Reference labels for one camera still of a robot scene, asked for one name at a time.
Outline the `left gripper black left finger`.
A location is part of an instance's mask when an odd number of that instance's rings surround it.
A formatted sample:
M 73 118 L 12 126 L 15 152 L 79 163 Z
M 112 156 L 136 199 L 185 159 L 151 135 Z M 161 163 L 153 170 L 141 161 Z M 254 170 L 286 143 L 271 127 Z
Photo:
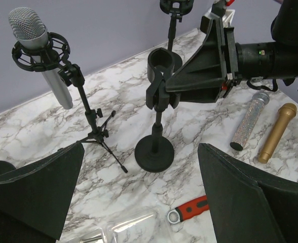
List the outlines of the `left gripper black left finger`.
M 0 175 L 0 242 L 60 239 L 84 153 L 74 143 Z

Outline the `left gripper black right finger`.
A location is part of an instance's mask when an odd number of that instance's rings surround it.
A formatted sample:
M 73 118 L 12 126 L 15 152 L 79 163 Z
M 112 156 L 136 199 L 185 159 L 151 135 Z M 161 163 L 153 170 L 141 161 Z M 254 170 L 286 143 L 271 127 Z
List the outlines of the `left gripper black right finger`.
M 298 242 L 298 183 L 198 146 L 205 193 L 218 242 Z

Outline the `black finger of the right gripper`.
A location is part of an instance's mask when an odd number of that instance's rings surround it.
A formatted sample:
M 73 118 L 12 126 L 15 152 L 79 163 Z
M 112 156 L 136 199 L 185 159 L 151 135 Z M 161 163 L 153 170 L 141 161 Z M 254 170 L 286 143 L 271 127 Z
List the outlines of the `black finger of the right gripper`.
M 202 45 L 166 81 L 166 91 L 181 94 L 181 101 L 214 103 L 227 92 L 225 36 L 221 19 L 211 19 Z

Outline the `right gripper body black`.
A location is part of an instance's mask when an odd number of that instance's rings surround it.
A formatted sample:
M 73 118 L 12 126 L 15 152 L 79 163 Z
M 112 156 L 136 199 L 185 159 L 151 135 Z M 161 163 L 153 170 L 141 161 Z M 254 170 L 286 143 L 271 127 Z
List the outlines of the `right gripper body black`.
M 274 43 L 256 43 L 241 45 L 235 42 L 234 28 L 227 26 L 225 36 L 225 61 L 227 67 L 226 81 L 222 85 L 222 97 L 228 96 L 233 87 L 246 82 L 246 85 L 256 91 L 275 91 L 275 79 L 272 87 L 256 86 L 255 82 L 268 79 L 262 71 L 270 71 L 274 66 Z

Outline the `glitter rhinestone microphone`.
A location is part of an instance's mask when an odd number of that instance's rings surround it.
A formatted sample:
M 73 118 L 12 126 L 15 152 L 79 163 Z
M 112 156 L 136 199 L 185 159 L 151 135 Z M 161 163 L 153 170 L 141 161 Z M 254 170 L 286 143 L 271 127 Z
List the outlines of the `glitter rhinestone microphone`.
M 244 149 L 262 110 L 269 101 L 270 97 L 265 92 L 258 92 L 252 96 L 247 110 L 230 142 L 232 149 L 236 151 L 242 151 Z

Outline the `gold microphone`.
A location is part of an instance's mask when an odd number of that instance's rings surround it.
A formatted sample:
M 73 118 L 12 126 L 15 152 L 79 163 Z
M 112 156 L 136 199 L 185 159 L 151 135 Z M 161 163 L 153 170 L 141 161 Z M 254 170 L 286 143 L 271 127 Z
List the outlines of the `gold microphone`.
M 277 119 L 273 125 L 257 160 L 266 164 L 272 157 L 275 149 L 282 138 L 289 122 L 296 116 L 297 107 L 293 103 L 285 103 L 277 113 Z

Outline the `black shock mount round stand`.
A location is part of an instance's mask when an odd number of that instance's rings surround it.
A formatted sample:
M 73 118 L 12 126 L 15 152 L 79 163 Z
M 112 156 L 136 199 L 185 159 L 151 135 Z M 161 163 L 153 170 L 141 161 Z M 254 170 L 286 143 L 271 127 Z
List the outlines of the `black shock mount round stand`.
M 168 46 L 175 59 L 175 69 L 182 66 L 181 57 L 172 51 L 173 42 L 176 37 L 177 21 L 182 22 L 182 17 L 187 15 L 193 8 L 194 0 L 160 0 L 160 9 L 167 15 L 170 15 L 170 24 L 168 30 Z

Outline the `silver condenser microphone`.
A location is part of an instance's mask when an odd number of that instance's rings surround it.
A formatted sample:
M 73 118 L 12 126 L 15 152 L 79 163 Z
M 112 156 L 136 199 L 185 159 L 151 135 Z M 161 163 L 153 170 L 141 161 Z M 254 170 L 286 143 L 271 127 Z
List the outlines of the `silver condenser microphone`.
M 31 8 L 18 7 L 9 12 L 9 23 L 13 34 L 23 47 L 23 53 L 31 57 L 31 64 L 45 78 L 59 104 L 66 110 L 73 107 L 72 97 L 61 80 L 59 68 L 51 67 L 58 63 L 58 53 L 50 46 L 50 35 L 38 14 Z

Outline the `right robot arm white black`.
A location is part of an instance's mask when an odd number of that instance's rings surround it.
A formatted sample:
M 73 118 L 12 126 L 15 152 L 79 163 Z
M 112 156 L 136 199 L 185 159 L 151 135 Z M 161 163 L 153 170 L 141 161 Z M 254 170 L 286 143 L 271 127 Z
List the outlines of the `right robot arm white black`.
M 298 78 L 298 1 L 284 1 L 272 22 L 272 41 L 239 44 L 234 28 L 223 24 L 229 1 L 215 1 L 210 13 L 201 19 L 205 33 L 202 45 L 194 55 L 166 81 L 166 91 L 181 101 L 214 103 L 225 98 L 241 82 L 254 90 L 254 82 L 270 79 L 271 91 L 276 81 L 291 85 Z

